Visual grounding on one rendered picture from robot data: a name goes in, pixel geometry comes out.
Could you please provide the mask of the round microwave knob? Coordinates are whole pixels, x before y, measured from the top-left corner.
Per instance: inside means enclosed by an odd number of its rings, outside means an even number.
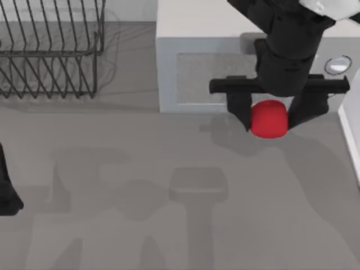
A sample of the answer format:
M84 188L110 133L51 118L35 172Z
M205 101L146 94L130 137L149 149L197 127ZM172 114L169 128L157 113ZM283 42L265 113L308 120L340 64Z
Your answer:
M349 56L342 55L330 58L324 65L324 71L329 75L340 75L347 72L352 66L352 59Z

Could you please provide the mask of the red apple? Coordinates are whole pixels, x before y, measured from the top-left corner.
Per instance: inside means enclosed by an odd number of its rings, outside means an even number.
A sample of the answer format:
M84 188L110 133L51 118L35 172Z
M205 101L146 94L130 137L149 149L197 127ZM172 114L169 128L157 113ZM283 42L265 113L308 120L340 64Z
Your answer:
M253 135L273 139L284 136L288 131L286 106L278 100L264 100L251 107L251 127Z

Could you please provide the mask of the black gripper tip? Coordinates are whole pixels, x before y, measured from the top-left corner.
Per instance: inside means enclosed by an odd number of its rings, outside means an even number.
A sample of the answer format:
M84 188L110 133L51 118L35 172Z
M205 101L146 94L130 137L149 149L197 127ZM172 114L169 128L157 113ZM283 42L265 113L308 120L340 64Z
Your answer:
M23 208L24 203L11 182L5 152L0 143L0 217L15 216Z

